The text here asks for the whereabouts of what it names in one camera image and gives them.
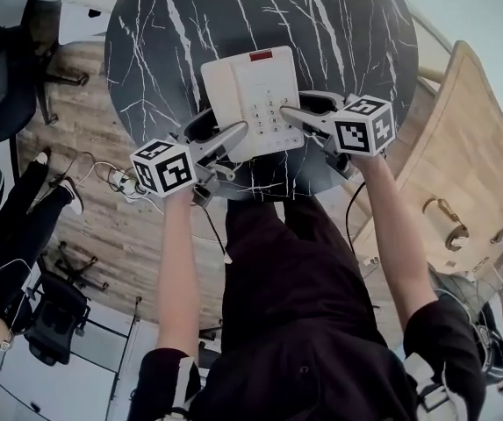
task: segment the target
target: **white cable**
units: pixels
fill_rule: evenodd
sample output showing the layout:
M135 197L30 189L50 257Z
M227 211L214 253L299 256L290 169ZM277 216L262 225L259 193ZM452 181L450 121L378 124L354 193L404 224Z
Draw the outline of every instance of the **white cable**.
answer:
M138 200L146 200L146 201L148 201L150 204L152 204L152 206L154 206L154 207L157 209L157 211L158 211L159 213L161 213L162 215L164 215L164 214L163 214L163 210L161 210L159 207L157 207L157 204L156 204L156 203L154 203L152 200L150 200L147 196L141 196L140 198L134 198L134 199L135 199L136 201L138 201Z
M111 164L110 162L97 161L97 162L95 162L95 163L91 166L91 169L90 169L90 171L88 172L88 174L87 174L86 176L84 176L84 177L82 178L82 180L81 180L81 181L79 181L79 183L77 183L77 185L76 185L75 187L76 187L76 188L79 188L79 187L80 187L80 186L81 186L81 185L85 182L85 180L86 180L86 179L87 179L87 178L91 175L91 173L93 173L93 170L95 169L95 166L100 165L100 164L107 165L107 166L109 166L109 167L113 168L114 170L119 171L119 168L117 168L114 164ZM147 196L140 196L140 197L138 197L138 198L133 198L133 197L131 197L131 196L127 196L127 197L128 197L129 199L133 200L133 201L139 201L139 200L145 200L145 201L148 201L150 204L152 204L152 206L154 206L154 207L155 207L155 209L156 209L156 210L157 210L160 214L162 214L163 216L165 215L165 214L163 213L163 210L161 210L161 209L157 206L157 204L155 204L155 203L154 203L151 199L149 199ZM198 235L194 235L194 234L191 234L191 235L192 235L192 237L193 237L194 239L199 239L199 240L203 240L203 241L210 242L210 243L218 243L218 242L217 242L217 240L213 240L213 239L206 239L206 238L204 238L204 237L199 237Z
M81 187L81 186L82 186L82 184L85 182L85 180L86 180L87 178L89 178L89 177L90 177L91 173L93 173L93 170L95 170L95 167L96 167L97 165L108 165L109 167L112 167L114 170L119 171L119 169L118 169L115 165L111 164L110 162L105 162L105 161L98 161L98 162L95 162L95 163L91 166L90 171L87 173L87 175L86 175L86 176L84 176L84 177L82 178L82 180L81 180L81 181L79 181L79 183L77 183L77 185L75 186L76 188L78 188L78 187Z

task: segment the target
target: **wooden floor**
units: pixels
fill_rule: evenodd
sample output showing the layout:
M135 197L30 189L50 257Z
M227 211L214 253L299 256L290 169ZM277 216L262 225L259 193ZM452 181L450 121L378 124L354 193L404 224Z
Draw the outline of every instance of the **wooden floor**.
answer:
M54 14L33 21L40 40L54 38ZM18 135L19 166L21 170L45 146L53 151L51 175L68 170L78 182L93 163L89 152L98 161L109 161L121 168L129 168L129 154L134 149L115 112L103 75L104 46L100 43L81 43L62 47L54 58L54 67L68 71L81 70L90 74L83 88L48 86L52 110L59 122L44 126L37 112L32 122ZM423 86L416 91L407 121L399 139L390 148L388 161L400 167L418 138L428 115L433 109L433 94ZM109 168L97 167L103 177ZM154 285L161 258L162 215L147 202L127 203L114 193L95 173L80 188L85 212L77 217L65 210L47 249L47 264L53 268L56 247L65 241L75 261L87 261L92 255L99 259L87 277L92 281L108 282L101 293L86 289L85 294L100 303L132 313L137 296L142 297L139 313L142 318L155 321ZM319 196L329 215L341 232L345 232L345 210L350 199L343 188L332 189ZM226 201L215 199L210 206L214 224L220 237L225 238L224 219ZM351 231L354 233L366 219L362 205L351 212ZM193 208L193 234L196 261L203 294L201 326L217 325L221 318L224 288L223 255L213 240L210 226L199 208ZM372 264L361 264L366 284L376 309L378 325L391 346L401 339L401 330L392 298L381 270Z

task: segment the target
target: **chair wheel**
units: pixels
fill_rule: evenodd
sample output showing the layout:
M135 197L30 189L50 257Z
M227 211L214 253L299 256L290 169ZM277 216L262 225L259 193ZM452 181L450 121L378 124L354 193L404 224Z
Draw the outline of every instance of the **chair wheel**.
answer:
M79 85L82 87L85 86L85 84L87 84L89 81L90 81L90 76L87 74L82 74L79 77Z

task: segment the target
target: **chair base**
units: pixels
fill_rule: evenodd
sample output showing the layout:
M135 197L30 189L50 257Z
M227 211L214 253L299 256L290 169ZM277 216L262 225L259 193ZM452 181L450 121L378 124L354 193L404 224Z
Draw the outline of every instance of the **chair base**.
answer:
M40 56L40 78L36 81L36 94L45 125L54 125L58 122L58 114L54 114L48 109L45 83L54 82L62 86L83 87L90 80L90 76L85 73L79 74L76 78L71 78L69 76L52 75L47 72L50 61L54 57L59 46L58 41L55 41L52 46Z
M109 284L107 282L105 282L103 285L99 285L83 277L83 274L98 262L98 258L93 256L87 265L79 269L74 268L69 262L68 256L66 255L67 247L68 246L66 245L66 242L61 242L58 245L58 250L60 251L60 259L57 260L54 265L68 277L68 282L74 283L79 289L91 287L92 289L96 289L102 292L106 291L109 288Z

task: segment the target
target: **wrist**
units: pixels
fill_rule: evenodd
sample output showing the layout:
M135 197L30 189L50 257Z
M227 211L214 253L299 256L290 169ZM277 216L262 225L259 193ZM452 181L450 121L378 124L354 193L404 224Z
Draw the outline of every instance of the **wrist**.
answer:
M363 174L364 180L377 175L380 171L387 167L384 156L378 154L374 157L354 157L353 164Z
M165 209L186 209L190 210L193 199L192 187L181 189L165 198Z

